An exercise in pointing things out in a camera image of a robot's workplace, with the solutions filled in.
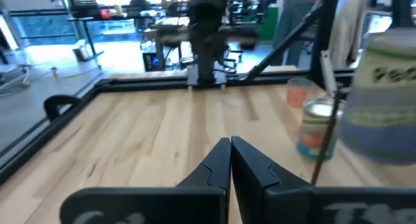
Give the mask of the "wooden table black legs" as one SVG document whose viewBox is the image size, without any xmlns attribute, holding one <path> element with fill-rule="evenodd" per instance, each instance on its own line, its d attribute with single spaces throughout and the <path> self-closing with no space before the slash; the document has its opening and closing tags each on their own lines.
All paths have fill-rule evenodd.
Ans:
<svg viewBox="0 0 416 224">
<path fill-rule="evenodd" d="M 169 47 L 176 46 L 181 42 L 189 42 L 187 25 L 170 25 L 157 24 L 151 28 L 151 31 L 156 34 L 156 38 Z M 256 23 L 246 22 L 242 24 L 231 24 L 224 22 L 222 19 L 222 31 L 226 35 L 225 51 L 228 50 L 229 42 L 239 42 L 244 49 L 252 50 L 259 38 L 259 30 Z M 225 58 L 222 62 L 217 61 L 216 64 L 224 65 Z"/>
</svg>

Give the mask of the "silver aluminium bar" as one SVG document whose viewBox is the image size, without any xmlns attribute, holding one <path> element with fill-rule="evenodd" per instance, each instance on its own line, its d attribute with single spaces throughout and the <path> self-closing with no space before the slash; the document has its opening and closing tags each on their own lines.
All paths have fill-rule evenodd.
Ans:
<svg viewBox="0 0 416 224">
<path fill-rule="evenodd" d="M 335 97 L 335 94 L 337 92 L 337 82 L 335 79 L 335 73 L 333 71 L 332 62 L 330 60 L 328 51 L 320 52 L 320 64 L 325 89 L 329 96 Z"/>
</svg>

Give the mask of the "cardboard box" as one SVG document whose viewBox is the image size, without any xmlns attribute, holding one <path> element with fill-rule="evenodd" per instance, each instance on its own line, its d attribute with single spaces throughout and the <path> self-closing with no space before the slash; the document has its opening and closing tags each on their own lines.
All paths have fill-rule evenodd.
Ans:
<svg viewBox="0 0 416 224">
<path fill-rule="evenodd" d="M 72 51 L 78 62 L 87 61 L 89 54 L 88 54 L 88 49 L 86 47 L 86 40 L 78 40 L 74 44 Z"/>
</svg>

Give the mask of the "black aluminium table frame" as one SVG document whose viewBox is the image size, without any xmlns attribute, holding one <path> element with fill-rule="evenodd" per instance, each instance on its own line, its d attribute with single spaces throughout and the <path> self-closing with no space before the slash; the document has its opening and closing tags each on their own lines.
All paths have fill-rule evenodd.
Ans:
<svg viewBox="0 0 416 224">
<path fill-rule="evenodd" d="M 330 40 L 330 29 L 333 25 L 335 10 L 338 0 L 321 0 L 320 6 L 312 11 L 306 19 L 301 22 L 263 61 L 254 66 L 246 74 L 228 80 L 226 86 L 257 86 L 270 84 L 285 84 L 293 78 L 310 78 L 319 85 L 323 84 L 321 65 L 318 63 L 319 52 L 328 48 Z M 271 71 L 266 68 L 270 61 L 284 52 L 300 35 L 306 31 L 314 22 L 318 23 L 318 32 L 313 48 L 311 67 L 307 71 Z M 189 88 L 187 77 L 166 76 L 143 79 L 101 79 L 92 89 L 87 91 L 81 99 L 81 103 L 74 109 L 68 110 L 69 105 L 60 109 L 60 116 L 53 122 L 46 117 L 49 125 L 40 131 L 26 145 L 19 147 L 18 144 L 28 137 L 33 131 L 41 126 L 37 123 L 17 140 L 12 142 L 0 153 L 0 186 L 24 166 L 45 144 L 58 134 L 80 111 L 91 102 L 97 95 L 104 92 L 141 92 L 155 90 L 178 90 Z"/>
</svg>

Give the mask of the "peas can yellow blue label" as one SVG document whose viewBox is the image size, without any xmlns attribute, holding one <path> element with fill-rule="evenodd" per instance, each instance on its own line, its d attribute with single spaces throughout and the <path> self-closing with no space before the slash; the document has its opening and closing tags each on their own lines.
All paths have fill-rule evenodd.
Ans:
<svg viewBox="0 0 416 224">
<path fill-rule="evenodd" d="M 370 36 L 339 122 L 345 146 L 383 164 L 416 164 L 416 27 Z"/>
</svg>

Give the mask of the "black equipment box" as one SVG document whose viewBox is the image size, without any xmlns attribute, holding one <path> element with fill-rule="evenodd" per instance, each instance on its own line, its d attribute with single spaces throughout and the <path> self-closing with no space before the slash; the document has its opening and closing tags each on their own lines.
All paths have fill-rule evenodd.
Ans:
<svg viewBox="0 0 416 224">
<path fill-rule="evenodd" d="M 96 0 L 68 0 L 70 11 L 75 18 L 95 17 L 99 14 Z"/>
</svg>

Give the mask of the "small black computer box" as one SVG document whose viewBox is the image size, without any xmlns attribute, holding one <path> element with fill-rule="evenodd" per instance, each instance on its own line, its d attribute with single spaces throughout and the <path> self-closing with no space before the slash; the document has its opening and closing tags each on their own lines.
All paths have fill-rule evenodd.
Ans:
<svg viewBox="0 0 416 224">
<path fill-rule="evenodd" d="M 146 72 L 159 71 L 159 57 L 156 53 L 143 53 L 142 58 Z"/>
</svg>

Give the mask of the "person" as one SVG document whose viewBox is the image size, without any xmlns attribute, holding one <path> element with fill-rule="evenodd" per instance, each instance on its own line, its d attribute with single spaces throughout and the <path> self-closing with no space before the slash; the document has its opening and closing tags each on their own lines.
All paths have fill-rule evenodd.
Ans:
<svg viewBox="0 0 416 224">
<path fill-rule="evenodd" d="M 314 0 L 283 0 L 283 10 L 276 26 L 273 48 L 277 47 L 303 21 L 306 14 L 313 8 L 314 3 Z M 291 44 L 287 52 L 286 65 L 298 66 L 303 46 L 303 41 Z M 283 65 L 283 54 L 284 52 L 275 56 L 270 61 L 270 65 Z"/>
</svg>

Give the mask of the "green cabinet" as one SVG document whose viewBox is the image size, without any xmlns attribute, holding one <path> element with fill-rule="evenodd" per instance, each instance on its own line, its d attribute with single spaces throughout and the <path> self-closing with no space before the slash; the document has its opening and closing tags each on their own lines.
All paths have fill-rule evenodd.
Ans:
<svg viewBox="0 0 416 224">
<path fill-rule="evenodd" d="M 279 20 L 279 7 L 270 7 L 263 20 L 263 24 L 259 30 L 259 41 L 260 42 L 271 42 L 274 38 L 276 25 Z"/>
</svg>

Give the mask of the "grey office chair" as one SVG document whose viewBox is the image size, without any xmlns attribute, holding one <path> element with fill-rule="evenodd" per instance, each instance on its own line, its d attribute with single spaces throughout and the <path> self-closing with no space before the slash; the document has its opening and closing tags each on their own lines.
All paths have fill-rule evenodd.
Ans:
<svg viewBox="0 0 416 224">
<path fill-rule="evenodd" d="M 132 9 L 128 12 L 129 16 L 141 16 L 142 11 L 152 9 L 151 3 L 147 0 L 130 0 L 130 6 Z M 148 28 L 150 23 L 152 23 L 152 19 L 149 18 L 134 19 L 134 24 L 138 31 Z"/>
</svg>

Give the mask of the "beige hanging cloth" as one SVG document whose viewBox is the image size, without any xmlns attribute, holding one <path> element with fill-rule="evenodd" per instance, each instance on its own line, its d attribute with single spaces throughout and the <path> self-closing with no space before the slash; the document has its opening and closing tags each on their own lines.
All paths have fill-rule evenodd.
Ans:
<svg viewBox="0 0 416 224">
<path fill-rule="evenodd" d="M 368 0 L 338 0 L 328 52 L 334 69 L 357 60 Z"/>
</svg>

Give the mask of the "tomato can teal label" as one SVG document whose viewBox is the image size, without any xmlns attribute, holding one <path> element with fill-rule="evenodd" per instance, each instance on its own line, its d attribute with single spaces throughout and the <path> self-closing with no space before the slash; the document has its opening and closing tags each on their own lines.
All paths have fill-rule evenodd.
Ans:
<svg viewBox="0 0 416 224">
<path fill-rule="evenodd" d="M 318 98 L 304 103 L 296 149 L 305 158 L 317 161 L 333 109 L 333 99 Z"/>
</svg>

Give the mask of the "orange patterned can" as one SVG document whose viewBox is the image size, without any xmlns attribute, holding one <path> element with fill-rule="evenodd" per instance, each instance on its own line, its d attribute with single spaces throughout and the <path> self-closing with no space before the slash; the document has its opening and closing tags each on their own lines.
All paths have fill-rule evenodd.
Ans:
<svg viewBox="0 0 416 224">
<path fill-rule="evenodd" d="M 309 79 L 294 78 L 287 83 L 287 104 L 300 108 L 312 98 L 315 83 Z"/>
</svg>

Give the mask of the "whiteboard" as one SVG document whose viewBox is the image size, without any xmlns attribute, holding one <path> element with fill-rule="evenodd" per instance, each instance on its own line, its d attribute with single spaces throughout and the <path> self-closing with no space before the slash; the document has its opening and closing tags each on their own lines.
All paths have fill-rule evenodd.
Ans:
<svg viewBox="0 0 416 224">
<path fill-rule="evenodd" d="M 10 11 L 54 10 L 65 7 L 63 0 L 2 0 Z"/>
</svg>

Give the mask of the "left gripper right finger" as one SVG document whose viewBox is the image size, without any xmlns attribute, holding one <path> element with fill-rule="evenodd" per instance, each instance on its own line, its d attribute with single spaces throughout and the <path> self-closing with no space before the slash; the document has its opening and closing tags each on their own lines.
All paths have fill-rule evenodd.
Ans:
<svg viewBox="0 0 416 224">
<path fill-rule="evenodd" d="M 244 224 L 416 224 L 416 189 L 316 187 L 239 136 L 231 145 Z"/>
</svg>

